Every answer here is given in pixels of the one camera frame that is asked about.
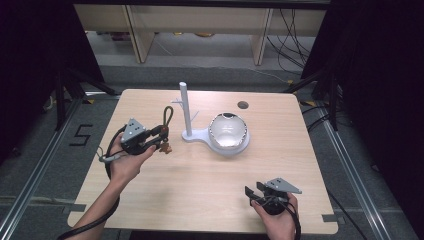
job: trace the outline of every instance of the gray floor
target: gray floor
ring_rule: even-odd
[[[261,66],[255,66],[248,36],[214,35],[201,38],[194,34],[159,33],[155,37],[147,62],[138,64],[132,45],[128,41],[114,42],[109,35],[87,34],[93,51],[101,66],[108,85],[117,90],[125,88],[177,89],[179,81],[187,81],[189,89],[280,92],[287,88],[288,81],[299,81],[301,69],[283,59],[267,44]],[[271,40],[280,46],[274,36]],[[314,38],[299,39],[306,48],[311,48]],[[298,55],[287,51],[300,61]],[[281,66],[290,71],[285,72]],[[87,91],[96,91],[85,86]],[[313,84],[296,93],[300,102],[310,101]],[[76,198],[91,163],[92,156],[103,136],[117,99],[97,98],[92,104],[81,104],[72,117],[54,157],[48,165],[29,206],[10,239],[55,239],[69,229],[66,223],[69,208]],[[310,106],[303,104],[302,110]],[[339,134],[354,162],[361,180],[381,214],[392,239],[417,239],[402,210],[387,188],[381,175],[372,170],[372,159],[357,135],[354,125],[344,112],[338,113]],[[320,117],[319,110],[304,114],[308,126]],[[0,166],[0,216],[4,218],[14,199],[24,188],[33,169],[43,155],[50,138],[54,135],[55,109],[40,116],[33,130],[21,143],[21,155],[11,156]],[[75,133],[81,124],[80,133],[90,135],[85,146],[70,146],[81,143]],[[368,239],[375,236],[370,222],[348,180],[345,168],[331,142],[325,125],[320,124],[310,132],[317,160],[329,191],[349,213]],[[303,239],[360,239],[346,215],[332,201],[339,220],[339,231],[335,235],[304,235]],[[166,239],[160,233],[143,235],[143,239]],[[130,239],[131,231],[107,229],[103,239]],[[184,236],[168,235],[168,239],[184,239]],[[235,236],[209,235],[196,239],[235,239]]]

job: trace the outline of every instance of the table surface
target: table surface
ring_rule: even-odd
[[[188,91],[193,129],[206,128],[219,113],[241,116],[250,142],[240,154],[224,157],[201,142],[187,143],[181,99],[176,90],[125,90],[100,143],[103,149],[131,117],[147,128],[162,124],[163,111],[173,106],[169,125],[172,152],[155,154],[121,194],[118,210],[106,227],[121,229],[264,233],[264,226],[245,196],[247,186],[258,195],[256,182],[282,177],[302,194],[302,233],[334,234],[336,222],[321,172],[297,102],[292,94]],[[240,109],[238,102],[249,104]],[[104,164],[94,156],[75,204],[86,210],[108,183]],[[74,225],[83,215],[71,212]]]

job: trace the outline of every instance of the cabinet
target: cabinet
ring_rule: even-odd
[[[129,32],[136,60],[146,61],[155,32],[210,32],[250,36],[254,63],[261,65],[266,36],[287,35],[292,10],[269,8],[74,5],[91,31]],[[316,36],[325,11],[296,10],[297,36]]]

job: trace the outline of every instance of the glass bowl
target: glass bowl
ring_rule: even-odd
[[[246,123],[232,113],[218,114],[209,125],[209,139],[219,149],[236,149],[242,146],[246,135]]]

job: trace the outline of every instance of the hand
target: hand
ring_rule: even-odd
[[[297,213],[297,198],[292,193],[287,193],[289,197],[289,203],[294,206],[288,205],[288,207]],[[265,209],[259,205],[256,201],[252,200],[252,206],[261,217],[268,237],[271,240],[292,240],[295,237],[295,224],[290,213],[285,210],[278,215],[269,215]]]
[[[149,147],[144,153],[140,155],[126,155],[126,152],[121,152],[121,138],[123,133],[119,134],[115,138],[115,141],[110,150],[110,154],[115,153],[122,154],[121,157],[115,161],[112,161],[111,170],[111,182],[118,182],[121,184],[128,184],[134,179],[139,173],[141,165],[155,152],[156,146]]]

